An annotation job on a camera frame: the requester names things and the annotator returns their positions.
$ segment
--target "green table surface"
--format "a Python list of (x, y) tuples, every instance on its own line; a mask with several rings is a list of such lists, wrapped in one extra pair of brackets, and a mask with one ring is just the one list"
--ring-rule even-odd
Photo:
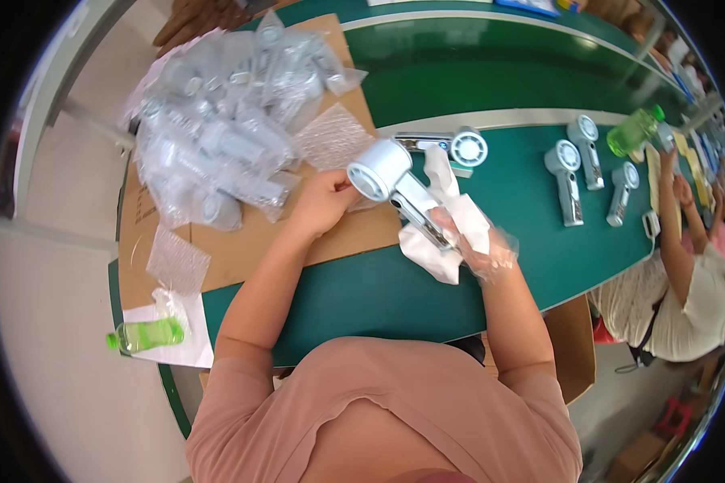
[[(303, 0), (279, 10), (286, 25), (338, 13), (342, 23), (371, 15), (425, 9), (491, 11), (569, 26), (620, 46), (635, 44), (615, 27), (588, 14), (559, 19), (476, 2), (407, 2), (368, 7), (363, 0)], [(469, 111), (512, 107), (565, 107), (629, 114), (660, 103), (669, 119), (686, 108), (684, 95), (634, 60), (569, 33), (498, 19), (444, 18), (372, 25), (346, 31), (356, 65), (370, 74), (362, 88), (377, 127)], [(554, 178), (544, 152), (565, 137), (563, 126), (487, 130), (489, 159), (459, 185), (520, 241), (520, 265), (541, 308), (587, 291), (641, 260), (651, 249), (641, 215), (648, 207), (646, 165), (632, 193), (626, 224), (605, 221), (612, 194), (609, 172), (623, 160), (606, 148), (599, 156), (608, 187), (584, 189), (578, 173), (585, 225), (565, 228)], [(414, 172), (422, 160), (415, 157)], [(689, 175), (686, 163), (683, 171)], [(110, 267), (116, 323), (117, 264)], [(240, 285), (203, 294), (210, 339)], [(444, 342), (484, 328), (477, 283), (463, 269), (457, 286), (436, 282), (406, 259), (399, 246), (307, 267), (288, 321), (274, 348), (276, 365), (294, 365), (325, 340), (340, 335)]]

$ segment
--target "floor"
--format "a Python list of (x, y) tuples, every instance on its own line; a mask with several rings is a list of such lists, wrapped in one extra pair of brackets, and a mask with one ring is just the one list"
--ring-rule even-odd
[[(156, 14), (169, 0), (137, 0), (84, 67), (70, 96), (108, 120), (152, 62)], [(62, 113), (41, 141), (27, 217), (50, 227), (112, 239), (124, 175), (119, 149)], [(182, 481), (184, 440), (156, 365), (108, 351), (113, 328), (108, 256), (0, 230), (0, 335), (29, 418), (70, 481)], [(570, 405), (586, 473), (606, 465), (639, 429), (656, 419), (681, 376), (654, 365), (619, 376), (623, 345), (600, 346), (597, 383)], [(191, 418), (201, 400), (198, 370), (174, 368)], [(85, 444), (78, 435), (86, 434)]]

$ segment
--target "red stool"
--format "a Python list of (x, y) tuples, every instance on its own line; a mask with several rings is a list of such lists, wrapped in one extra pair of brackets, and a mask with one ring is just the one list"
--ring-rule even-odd
[(594, 343), (595, 344), (617, 344), (618, 340), (612, 337), (604, 325), (604, 319), (599, 316), (594, 319)]
[(687, 425), (690, 424), (690, 418), (693, 416), (693, 409), (671, 396), (667, 397), (666, 404), (666, 414), (658, 424), (652, 427), (652, 429), (662, 433), (682, 436), (687, 429)]

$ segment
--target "green plastic bottle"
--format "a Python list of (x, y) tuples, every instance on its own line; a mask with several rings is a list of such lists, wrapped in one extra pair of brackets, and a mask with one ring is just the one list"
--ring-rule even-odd
[(184, 333), (175, 317), (153, 322), (120, 323), (116, 332), (106, 336), (107, 347), (120, 349), (126, 354), (139, 353), (159, 345), (175, 345), (182, 342)]
[(624, 158), (642, 142), (650, 139), (656, 132), (658, 122), (663, 122), (664, 119), (666, 115), (658, 104), (649, 110), (637, 109), (607, 133), (607, 145), (615, 156)]

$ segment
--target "bag strap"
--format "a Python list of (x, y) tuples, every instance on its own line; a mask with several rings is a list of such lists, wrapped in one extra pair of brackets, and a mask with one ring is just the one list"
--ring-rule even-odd
[[(644, 352), (644, 346), (649, 341), (650, 337), (653, 336), (653, 325), (655, 324), (656, 319), (658, 318), (658, 312), (660, 311), (660, 306), (663, 304), (663, 298), (666, 297), (666, 293), (663, 293), (663, 297), (658, 300), (655, 304), (652, 305), (652, 318), (650, 318), (650, 323), (647, 325), (647, 331), (645, 332), (644, 337), (642, 337), (642, 341), (637, 345), (636, 347), (631, 347), (631, 353), (637, 353), (641, 354)], [(615, 369), (615, 374), (628, 374), (629, 372), (634, 372), (638, 369), (640, 365), (640, 360), (637, 359), (634, 361), (633, 364), (628, 365), (621, 365), (619, 368)]]
[(644, 350), (645, 344), (650, 340), (650, 337), (653, 336), (653, 325), (655, 324), (655, 320), (658, 318), (658, 312), (660, 311), (660, 306), (663, 304), (663, 297), (660, 298), (658, 302), (652, 305), (652, 318), (650, 319), (650, 323), (647, 326), (647, 332), (645, 332), (645, 336), (642, 337), (642, 341), (637, 345), (640, 351)]

